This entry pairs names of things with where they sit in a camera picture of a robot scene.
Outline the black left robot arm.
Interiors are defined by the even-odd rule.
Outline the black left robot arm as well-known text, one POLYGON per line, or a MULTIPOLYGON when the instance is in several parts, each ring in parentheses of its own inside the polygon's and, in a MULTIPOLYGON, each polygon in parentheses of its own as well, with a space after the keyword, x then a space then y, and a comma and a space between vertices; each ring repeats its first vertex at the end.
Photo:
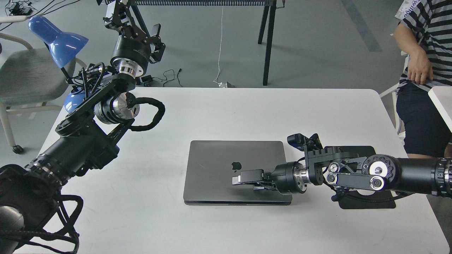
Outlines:
POLYGON ((62 187, 71 177, 102 169, 118 156, 117 143, 128 130, 150 130, 165 114, 162 102, 131 93, 148 64, 162 58, 160 24, 150 35, 130 0, 109 3, 104 22, 118 31, 111 63, 81 69, 85 98, 56 127, 60 138, 24 167, 1 167, 2 254, 25 244, 38 246, 34 237, 68 241, 74 244, 71 253, 77 253, 74 224, 83 199, 61 194, 62 187))

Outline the person's bare hand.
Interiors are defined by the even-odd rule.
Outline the person's bare hand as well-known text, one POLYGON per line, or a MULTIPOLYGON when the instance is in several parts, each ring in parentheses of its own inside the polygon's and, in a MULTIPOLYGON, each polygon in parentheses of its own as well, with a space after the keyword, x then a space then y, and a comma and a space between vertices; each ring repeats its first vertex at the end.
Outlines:
POLYGON ((418 85, 426 85, 428 80, 433 80, 433 68, 426 52, 423 49, 417 49, 409 53, 408 78, 418 85))

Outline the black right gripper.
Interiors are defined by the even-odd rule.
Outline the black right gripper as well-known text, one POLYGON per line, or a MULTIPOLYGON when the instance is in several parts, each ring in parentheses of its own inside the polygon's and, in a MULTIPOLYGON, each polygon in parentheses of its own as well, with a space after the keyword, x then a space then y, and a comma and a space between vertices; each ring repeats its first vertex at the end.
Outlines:
POLYGON ((277 165, 269 175, 270 185, 259 185, 265 182, 262 169, 242 171, 232 177, 232 184, 254 185, 253 190, 277 191, 281 195, 303 194, 307 190, 301 176, 303 169, 304 166, 297 161, 277 165))

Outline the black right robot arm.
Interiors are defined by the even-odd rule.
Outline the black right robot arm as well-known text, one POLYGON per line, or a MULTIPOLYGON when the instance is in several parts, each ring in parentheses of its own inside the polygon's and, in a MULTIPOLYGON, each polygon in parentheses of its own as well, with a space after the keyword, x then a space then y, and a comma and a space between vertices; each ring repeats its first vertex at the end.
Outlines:
POLYGON ((242 171, 233 185, 252 185, 255 190, 278 191, 283 195, 305 193, 308 184, 325 184, 336 192, 333 201, 349 195, 351 189, 394 191, 390 200, 412 193, 451 198, 451 159, 394 158, 376 154, 360 157, 338 146, 324 148, 318 134, 300 133, 287 137, 292 147, 304 152, 302 160, 277 165, 273 172, 242 171))

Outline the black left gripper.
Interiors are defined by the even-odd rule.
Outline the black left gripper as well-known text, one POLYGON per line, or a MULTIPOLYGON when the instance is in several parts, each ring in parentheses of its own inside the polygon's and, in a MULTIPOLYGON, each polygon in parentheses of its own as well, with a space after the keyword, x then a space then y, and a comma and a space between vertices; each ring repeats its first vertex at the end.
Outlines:
POLYGON ((128 38, 137 36, 135 22, 129 10, 130 5, 130 0, 111 1, 107 4, 103 20, 107 29, 114 30, 119 35, 110 60, 111 66, 120 73, 141 77, 146 74, 148 62, 155 64, 161 61, 165 43, 160 38, 161 24, 155 24, 152 33, 147 35, 149 45, 128 38))

